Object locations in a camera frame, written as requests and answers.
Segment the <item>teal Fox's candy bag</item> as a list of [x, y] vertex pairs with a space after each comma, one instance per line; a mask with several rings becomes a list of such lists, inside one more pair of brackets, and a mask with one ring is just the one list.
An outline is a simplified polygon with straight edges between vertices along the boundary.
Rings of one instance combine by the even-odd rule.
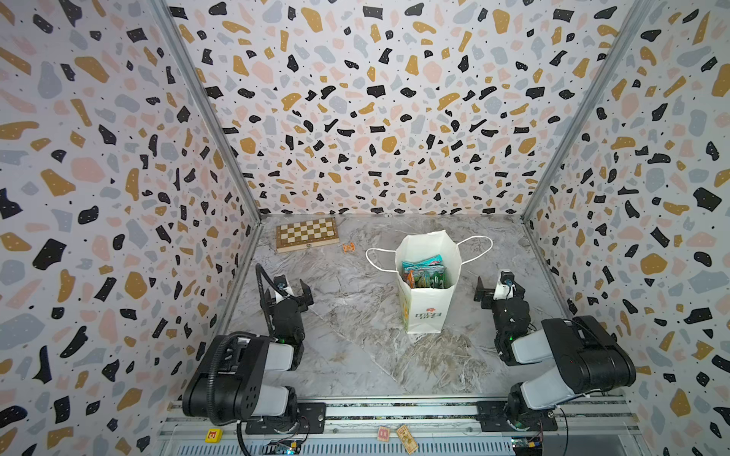
[[430, 258], [426, 258], [425, 260], [403, 261], [402, 262], [402, 268], [405, 273], [408, 273], [412, 270], [419, 270], [419, 269], [423, 269], [423, 268], [442, 266], [442, 265], [443, 265], [443, 258], [441, 255], [431, 256]]

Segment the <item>white paper bag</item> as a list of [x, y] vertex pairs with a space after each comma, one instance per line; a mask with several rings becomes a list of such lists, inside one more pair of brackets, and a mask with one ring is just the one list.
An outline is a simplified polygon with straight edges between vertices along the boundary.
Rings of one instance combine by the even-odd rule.
[[[462, 258], [460, 247], [469, 241], [486, 241], [487, 247], [472, 258]], [[463, 266], [484, 257], [494, 248], [488, 236], [476, 235], [454, 241], [446, 231], [408, 235], [397, 249], [394, 265], [376, 264], [376, 252], [369, 248], [366, 260], [378, 271], [397, 276], [398, 299], [407, 334], [438, 334], [446, 322]]]

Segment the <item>wooden chessboard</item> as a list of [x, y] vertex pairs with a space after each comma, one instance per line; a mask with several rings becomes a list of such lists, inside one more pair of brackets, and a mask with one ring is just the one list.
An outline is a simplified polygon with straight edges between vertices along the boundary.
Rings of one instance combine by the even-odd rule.
[[338, 244], [340, 236], [334, 218], [317, 218], [279, 225], [275, 241], [278, 253], [289, 253]]

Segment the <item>green Fox's candy bag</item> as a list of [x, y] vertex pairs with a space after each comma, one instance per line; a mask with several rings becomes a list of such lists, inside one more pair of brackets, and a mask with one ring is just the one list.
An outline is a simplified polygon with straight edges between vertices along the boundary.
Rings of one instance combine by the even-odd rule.
[[425, 268], [422, 273], [422, 280], [427, 288], [445, 289], [448, 287], [446, 279], [446, 267], [443, 265]]

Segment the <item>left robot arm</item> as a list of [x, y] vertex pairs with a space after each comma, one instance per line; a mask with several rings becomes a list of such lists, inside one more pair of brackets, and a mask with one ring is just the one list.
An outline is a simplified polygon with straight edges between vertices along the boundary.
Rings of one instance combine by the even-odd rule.
[[285, 277], [260, 291], [270, 334], [232, 332], [216, 336], [182, 395], [187, 417], [205, 418], [215, 426], [250, 423], [263, 431], [287, 433], [298, 427], [298, 397], [292, 387], [264, 383], [268, 372], [294, 372], [304, 353], [302, 313], [314, 304], [302, 283], [295, 294]]

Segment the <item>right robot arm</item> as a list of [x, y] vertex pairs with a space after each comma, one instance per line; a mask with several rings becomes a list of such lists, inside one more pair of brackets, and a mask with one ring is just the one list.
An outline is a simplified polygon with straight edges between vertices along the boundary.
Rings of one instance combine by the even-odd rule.
[[629, 387], [636, 367], [627, 352], [595, 317], [544, 319], [532, 325], [526, 290], [513, 272], [500, 273], [496, 285], [479, 279], [473, 300], [492, 312], [494, 348], [509, 367], [552, 361], [540, 376], [515, 384], [497, 417], [516, 431], [554, 431], [553, 411], [591, 393]]

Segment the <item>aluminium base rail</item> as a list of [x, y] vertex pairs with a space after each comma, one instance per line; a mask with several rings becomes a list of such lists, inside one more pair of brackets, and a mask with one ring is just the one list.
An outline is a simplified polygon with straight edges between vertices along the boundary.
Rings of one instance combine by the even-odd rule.
[[[648, 455], [636, 418], [621, 395], [595, 394], [560, 406], [554, 431], [516, 431], [500, 420], [497, 396], [311, 397], [287, 433], [244, 423], [215, 427], [187, 417], [175, 403], [150, 455], [406, 455], [397, 429], [406, 425], [416, 455]], [[391, 429], [378, 442], [379, 427]], [[209, 429], [222, 429], [207, 444]]]

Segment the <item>tan wooden card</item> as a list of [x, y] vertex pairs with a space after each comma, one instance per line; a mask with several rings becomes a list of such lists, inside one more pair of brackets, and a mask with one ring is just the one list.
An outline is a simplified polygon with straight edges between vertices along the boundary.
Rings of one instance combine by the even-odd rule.
[[417, 452], [418, 443], [416, 442], [416, 439], [414, 439], [414, 436], [406, 425], [401, 425], [397, 429], [397, 436], [400, 442], [403, 444], [403, 448], [405, 448], [405, 451], [408, 455], [413, 455]]

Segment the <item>yellow letter block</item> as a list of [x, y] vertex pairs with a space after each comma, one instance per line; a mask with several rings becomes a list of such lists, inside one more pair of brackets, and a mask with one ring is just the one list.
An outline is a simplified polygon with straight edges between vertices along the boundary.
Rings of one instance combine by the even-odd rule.
[[222, 441], [222, 435], [224, 435], [222, 429], [209, 429], [205, 436], [205, 442], [207, 444], [219, 444]]

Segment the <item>pink letter block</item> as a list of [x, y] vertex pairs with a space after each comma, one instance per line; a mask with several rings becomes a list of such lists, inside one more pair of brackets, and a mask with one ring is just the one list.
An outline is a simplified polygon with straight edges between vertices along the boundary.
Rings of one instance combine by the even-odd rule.
[[376, 435], [378, 442], [389, 443], [391, 439], [391, 429], [388, 427], [379, 427]]

